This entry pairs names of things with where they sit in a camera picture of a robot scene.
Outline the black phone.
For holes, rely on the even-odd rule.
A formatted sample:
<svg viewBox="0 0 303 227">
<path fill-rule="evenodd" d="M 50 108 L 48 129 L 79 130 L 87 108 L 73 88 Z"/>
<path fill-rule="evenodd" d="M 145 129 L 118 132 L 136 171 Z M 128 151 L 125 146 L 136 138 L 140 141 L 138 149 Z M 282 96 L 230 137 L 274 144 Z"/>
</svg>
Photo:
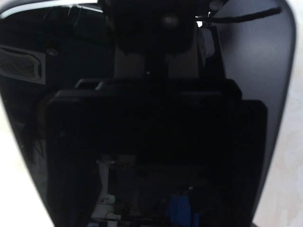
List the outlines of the black phone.
<svg viewBox="0 0 303 227">
<path fill-rule="evenodd" d="M 251 227 L 294 58 L 285 0 L 7 0 L 0 96 L 56 227 Z"/>
</svg>

